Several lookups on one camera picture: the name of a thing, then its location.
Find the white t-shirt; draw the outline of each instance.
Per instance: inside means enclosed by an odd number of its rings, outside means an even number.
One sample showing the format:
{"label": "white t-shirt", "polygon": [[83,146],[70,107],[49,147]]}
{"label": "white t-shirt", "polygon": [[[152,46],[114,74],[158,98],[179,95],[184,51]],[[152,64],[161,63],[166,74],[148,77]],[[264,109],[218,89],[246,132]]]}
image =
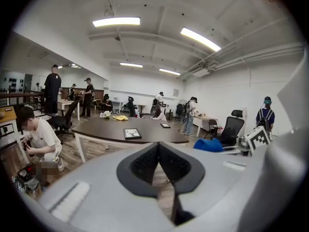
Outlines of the white t-shirt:
{"label": "white t-shirt", "polygon": [[60,153],[62,149],[61,141],[57,138],[53,128],[42,118],[39,118],[37,130],[28,131],[27,137],[31,139],[31,146],[34,148],[51,147],[55,145],[57,153]]}
{"label": "white t-shirt", "polygon": [[166,121],[166,117],[165,117],[164,113],[160,113],[160,115],[159,115],[158,117],[153,118],[153,119],[164,120],[164,121]]}
{"label": "white t-shirt", "polygon": [[190,113],[193,115],[194,110],[197,107],[197,104],[194,101],[190,101],[189,105],[190,105],[190,110],[191,110]]}
{"label": "white t-shirt", "polygon": [[162,96],[160,94],[157,94],[155,96],[155,98],[159,101],[159,102],[162,102]]}

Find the ceiling light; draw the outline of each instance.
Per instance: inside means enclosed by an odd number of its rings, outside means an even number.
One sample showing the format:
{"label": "ceiling light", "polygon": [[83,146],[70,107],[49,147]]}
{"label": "ceiling light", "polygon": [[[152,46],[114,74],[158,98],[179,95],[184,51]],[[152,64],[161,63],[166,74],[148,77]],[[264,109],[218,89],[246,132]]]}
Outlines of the ceiling light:
{"label": "ceiling light", "polygon": [[178,72],[172,72],[172,71],[168,71],[168,70],[164,70],[164,69],[160,69],[159,71],[168,72],[168,73],[171,73],[171,74],[174,74],[174,75],[180,75],[180,73],[178,73]]}
{"label": "ceiling light", "polygon": [[126,65],[126,66],[131,66],[131,67],[140,67],[140,68],[143,68],[143,66],[140,65],[140,64],[120,63],[120,65]]}
{"label": "ceiling light", "polygon": [[113,17],[92,22],[95,27],[109,26],[109,25],[139,25],[139,17]]}
{"label": "ceiling light", "polygon": [[211,48],[214,51],[219,51],[221,48],[219,46],[217,46],[215,43],[211,42],[210,40],[206,39],[205,37],[203,37],[202,35],[199,35],[198,33],[195,33],[189,29],[183,28],[181,31],[181,34],[188,36],[198,42],[201,42],[202,44],[208,46],[209,48]]}

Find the desk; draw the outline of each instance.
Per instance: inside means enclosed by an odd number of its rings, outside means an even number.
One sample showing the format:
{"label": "desk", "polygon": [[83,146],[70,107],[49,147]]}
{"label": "desk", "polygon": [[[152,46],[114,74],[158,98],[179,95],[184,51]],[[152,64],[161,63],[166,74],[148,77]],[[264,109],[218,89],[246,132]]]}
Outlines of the desk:
{"label": "desk", "polygon": [[[64,110],[64,106],[71,105],[74,101],[66,101],[65,99],[58,100],[58,103],[61,104],[61,109]],[[79,121],[79,103],[77,103],[77,120]]]}
{"label": "desk", "polygon": [[210,120],[210,119],[214,119],[214,120],[218,120],[216,118],[212,118],[212,117],[208,117],[208,116],[198,116],[198,115],[194,115],[194,120],[193,120],[193,124],[198,126],[197,129],[197,137],[199,135],[199,131],[201,130],[201,126],[202,126],[202,121],[203,120]]}
{"label": "desk", "polygon": [[170,107],[161,107],[161,112],[163,112],[162,110],[164,109],[164,115],[166,110],[169,110],[169,117],[170,117],[170,112],[173,112],[173,109],[171,109]]}
{"label": "desk", "polygon": [[[153,142],[172,142],[184,145],[189,142],[173,127],[163,128],[161,126],[163,122],[165,121],[133,117],[129,117],[127,121],[117,121],[113,118],[93,118],[73,128],[72,131],[75,133],[76,145],[83,162],[87,160],[87,150],[83,145],[83,138],[104,143],[106,149],[109,144],[131,146]],[[124,129],[130,128],[136,128],[142,137],[125,139]]]}
{"label": "desk", "polygon": [[110,100],[112,103],[119,103],[119,112],[121,112],[121,108],[122,108],[122,101],[112,101]]}
{"label": "desk", "polygon": [[93,102],[93,101],[96,101],[96,104],[99,104],[99,102],[101,101],[101,99],[93,99],[92,102]]}
{"label": "desk", "polygon": [[[11,111],[6,112],[5,109],[7,109],[7,108],[11,108]],[[6,125],[12,124],[14,136],[15,136],[16,142],[19,146],[20,152],[23,155],[26,163],[29,163],[29,160],[26,156],[26,153],[25,153],[25,151],[24,151],[24,149],[21,145],[20,136],[18,134],[17,124],[16,124],[16,114],[15,114],[14,108],[12,106],[1,107],[0,112],[4,113],[4,118],[0,119],[0,126],[6,126]]]}
{"label": "desk", "polygon": [[143,107],[146,106],[146,105],[139,105],[139,104],[134,104],[135,106],[137,106],[137,109],[139,109],[139,106],[140,106],[140,112],[142,113],[143,111]]}

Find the black office chair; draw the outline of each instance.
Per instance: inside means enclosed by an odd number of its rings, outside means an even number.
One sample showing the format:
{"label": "black office chair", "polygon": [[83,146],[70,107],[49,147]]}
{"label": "black office chair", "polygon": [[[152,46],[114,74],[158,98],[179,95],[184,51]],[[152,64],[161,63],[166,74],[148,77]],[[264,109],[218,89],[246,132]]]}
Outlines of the black office chair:
{"label": "black office chair", "polygon": [[73,115],[73,112],[75,108],[77,107],[78,101],[74,101],[70,106],[69,109],[67,110],[66,114],[64,115],[65,110],[58,109],[61,111],[62,116],[55,116],[52,117],[51,119],[47,120],[47,122],[54,128],[56,129],[55,134],[57,136],[60,136],[61,143],[63,143],[62,135],[63,134],[68,134],[72,135],[75,137],[74,133],[69,132],[69,129],[72,126],[71,118]]}
{"label": "black office chair", "polygon": [[222,134],[216,137],[221,142],[223,148],[234,146],[236,144],[238,137],[237,135],[245,123],[245,121],[241,119],[242,110],[234,110],[232,112],[232,116],[234,117],[227,117]]}
{"label": "black office chair", "polygon": [[204,139],[207,137],[208,134],[210,134],[210,137],[216,137],[217,136],[217,130],[218,128],[214,128],[213,126],[218,126],[217,121],[214,119],[210,119],[208,121],[208,125],[209,125],[209,131],[207,131],[206,136],[204,137]]}

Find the white ceiling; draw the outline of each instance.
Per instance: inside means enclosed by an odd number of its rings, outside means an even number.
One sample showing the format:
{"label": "white ceiling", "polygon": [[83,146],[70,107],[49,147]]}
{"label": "white ceiling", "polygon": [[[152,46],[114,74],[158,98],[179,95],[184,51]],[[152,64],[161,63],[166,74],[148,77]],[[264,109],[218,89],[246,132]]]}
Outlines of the white ceiling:
{"label": "white ceiling", "polygon": [[[115,40],[118,36],[115,26],[96,28],[92,23],[112,16],[109,2],[114,16],[141,18],[139,26],[118,27],[121,41]],[[76,42],[82,37],[89,40],[112,69],[127,70],[119,63],[131,62],[144,66],[139,71],[157,73],[164,68],[184,73],[209,55],[211,60],[224,64],[300,41],[288,14],[267,0],[53,0],[52,3],[53,6],[46,7],[46,13],[56,17],[61,14],[57,9],[62,10],[64,18],[72,21],[67,33],[75,34]],[[205,36],[222,50],[213,55],[210,48],[181,35],[183,27]]]}

